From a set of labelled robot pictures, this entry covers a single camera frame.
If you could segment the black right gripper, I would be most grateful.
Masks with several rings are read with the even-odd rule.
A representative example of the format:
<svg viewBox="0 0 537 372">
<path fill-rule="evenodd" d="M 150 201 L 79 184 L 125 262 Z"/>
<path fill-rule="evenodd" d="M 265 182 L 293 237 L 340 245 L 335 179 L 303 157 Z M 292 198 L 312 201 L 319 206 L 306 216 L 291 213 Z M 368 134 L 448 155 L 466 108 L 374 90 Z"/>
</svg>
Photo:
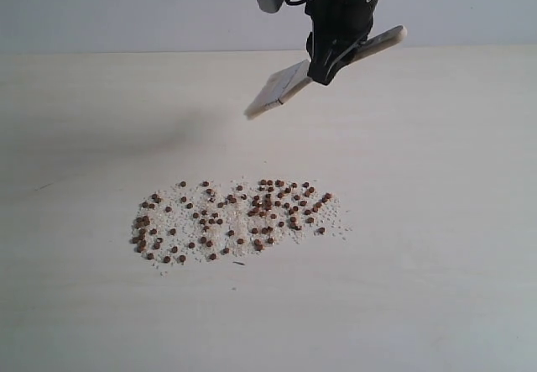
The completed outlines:
<svg viewBox="0 0 537 372">
<path fill-rule="evenodd" d="M 305 13 L 312 21 L 306 41 L 307 76 L 328 86 L 336 70 L 350 65 L 368 47 L 378 0 L 310 0 Z"/>
</svg>

